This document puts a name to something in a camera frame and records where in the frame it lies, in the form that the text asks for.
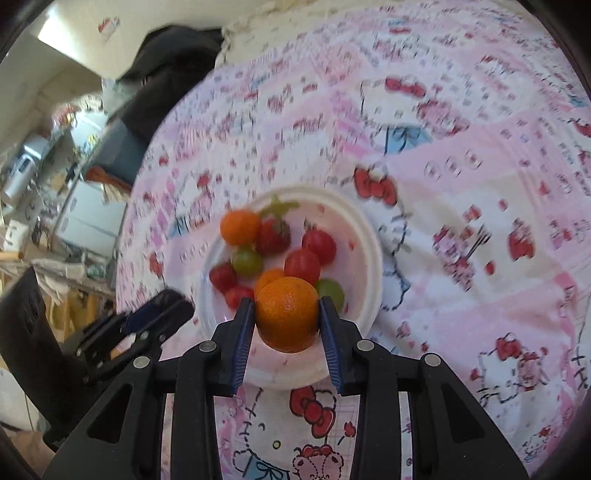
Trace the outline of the small red grape tomato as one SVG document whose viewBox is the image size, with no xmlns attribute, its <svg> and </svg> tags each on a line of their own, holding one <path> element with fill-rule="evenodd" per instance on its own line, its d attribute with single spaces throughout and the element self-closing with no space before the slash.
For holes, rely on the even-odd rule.
<svg viewBox="0 0 591 480">
<path fill-rule="evenodd" d="M 221 294 L 238 285 L 238 274 L 229 261 L 216 264 L 208 274 L 212 286 Z"/>
</svg>

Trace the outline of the small green grape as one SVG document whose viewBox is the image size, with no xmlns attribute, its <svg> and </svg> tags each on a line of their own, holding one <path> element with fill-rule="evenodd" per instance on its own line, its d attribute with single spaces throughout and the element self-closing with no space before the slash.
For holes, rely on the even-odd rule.
<svg viewBox="0 0 591 480">
<path fill-rule="evenodd" d="M 263 257 L 250 248 L 238 248 L 231 257 L 230 262 L 235 273 L 239 277 L 254 278 L 263 272 Z"/>
</svg>

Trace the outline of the medium orange mandarin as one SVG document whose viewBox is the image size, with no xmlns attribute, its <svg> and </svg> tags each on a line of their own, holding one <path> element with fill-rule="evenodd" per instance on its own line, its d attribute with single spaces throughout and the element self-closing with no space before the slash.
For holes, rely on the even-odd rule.
<svg viewBox="0 0 591 480">
<path fill-rule="evenodd" d="M 256 280 L 256 285 L 253 288 L 254 296 L 259 296 L 259 293 L 262 292 L 263 288 L 273 283 L 280 278 L 283 278 L 284 271 L 281 268 L 273 268 L 266 270 L 259 276 L 259 279 Z"/>
</svg>

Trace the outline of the small orange mandarin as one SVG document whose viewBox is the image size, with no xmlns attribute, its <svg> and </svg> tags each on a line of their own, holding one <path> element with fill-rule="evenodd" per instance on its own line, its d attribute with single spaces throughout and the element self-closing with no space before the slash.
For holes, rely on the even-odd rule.
<svg viewBox="0 0 591 480">
<path fill-rule="evenodd" d="M 252 245 L 256 242 L 261 224 L 262 219 L 252 210 L 232 210 L 222 217 L 219 232 L 230 246 Z"/>
</svg>

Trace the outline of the large orange mandarin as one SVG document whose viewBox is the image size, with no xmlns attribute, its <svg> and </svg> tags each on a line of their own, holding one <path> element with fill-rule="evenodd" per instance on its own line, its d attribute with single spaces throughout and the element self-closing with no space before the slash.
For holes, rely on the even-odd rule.
<svg viewBox="0 0 591 480">
<path fill-rule="evenodd" d="M 276 351 L 308 349 L 318 335 L 319 317 L 318 292 L 301 278 L 281 277 L 256 294 L 256 328 Z"/>
</svg>

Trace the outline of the small red strawberry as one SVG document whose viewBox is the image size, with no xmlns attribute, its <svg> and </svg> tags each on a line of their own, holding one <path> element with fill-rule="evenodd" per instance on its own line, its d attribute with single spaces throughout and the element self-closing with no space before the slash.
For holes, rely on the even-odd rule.
<svg viewBox="0 0 591 480">
<path fill-rule="evenodd" d="M 271 217 L 263 220 L 256 238 L 256 251 L 270 256 L 287 251 L 291 243 L 290 225 L 283 218 Z"/>
</svg>

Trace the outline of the dark red cherry tomato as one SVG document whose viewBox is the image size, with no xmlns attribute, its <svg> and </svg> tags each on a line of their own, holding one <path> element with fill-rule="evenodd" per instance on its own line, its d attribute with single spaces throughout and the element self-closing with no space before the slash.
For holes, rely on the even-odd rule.
<svg viewBox="0 0 591 480">
<path fill-rule="evenodd" d="M 318 256 L 308 249 L 297 249 L 287 255 L 283 266 L 284 275 L 297 277 L 315 285 L 321 276 L 321 263 Z"/>
</svg>

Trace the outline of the green lime fruit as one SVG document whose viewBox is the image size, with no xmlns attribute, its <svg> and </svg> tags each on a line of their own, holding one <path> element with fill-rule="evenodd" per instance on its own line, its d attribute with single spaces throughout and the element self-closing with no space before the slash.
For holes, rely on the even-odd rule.
<svg viewBox="0 0 591 480">
<path fill-rule="evenodd" d="M 318 279 L 318 282 L 315 283 L 315 289 L 318 292 L 318 297 L 331 298 L 335 310 L 338 312 L 342 311 L 342 307 L 345 305 L 346 296 L 344 290 L 337 281 L 331 278 Z"/>
</svg>

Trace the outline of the red tomato with stem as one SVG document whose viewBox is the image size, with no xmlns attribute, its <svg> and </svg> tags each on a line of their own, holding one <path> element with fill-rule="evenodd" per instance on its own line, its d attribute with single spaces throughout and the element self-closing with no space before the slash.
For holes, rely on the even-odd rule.
<svg viewBox="0 0 591 480">
<path fill-rule="evenodd" d="M 337 255 L 337 243 L 332 236 L 317 227 L 309 228 L 301 239 L 301 248 L 311 251 L 322 265 L 332 264 Z"/>
</svg>

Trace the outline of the white drawer cabinet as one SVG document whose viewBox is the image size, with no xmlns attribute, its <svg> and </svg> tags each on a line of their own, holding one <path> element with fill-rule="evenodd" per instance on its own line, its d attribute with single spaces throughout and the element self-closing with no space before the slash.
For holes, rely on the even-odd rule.
<svg viewBox="0 0 591 480">
<path fill-rule="evenodd" d="M 100 184 L 78 179 L 61 205 L 49 248 L 64 253 L 66 247 L 110 258 L 120 234 L 126 202 L 105 201 Z"/>
</svg>

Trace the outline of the black clothing pile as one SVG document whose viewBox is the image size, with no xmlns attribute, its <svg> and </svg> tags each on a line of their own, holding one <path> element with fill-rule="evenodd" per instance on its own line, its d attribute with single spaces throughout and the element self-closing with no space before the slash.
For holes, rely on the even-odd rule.
<svg viewBox="0 0 591 480">
<path fill-rule="evenodd" d="M 149 32 L 131 66 L 103 84 L 106 138 L 148 143 L 170 110 L 214 68 L 219 29 L 168 25 Z"/>
</svg>

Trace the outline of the pink Hello Kitty bedsheet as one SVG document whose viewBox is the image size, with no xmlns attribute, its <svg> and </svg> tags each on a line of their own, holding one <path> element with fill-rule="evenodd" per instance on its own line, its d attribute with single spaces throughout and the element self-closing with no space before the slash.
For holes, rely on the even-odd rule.
<svg viewBox="0 0 591 480">
<path fill-rule="evenodd" d="M 370 338 L 434 351 L 529 472 L 590 388 L 590 101 L 515 1 L 276 2 L 136 177 L 116 302 L 200 290 L 221 215 L 283 185 L 348 195 L 384 248 Z"/>
</svg>

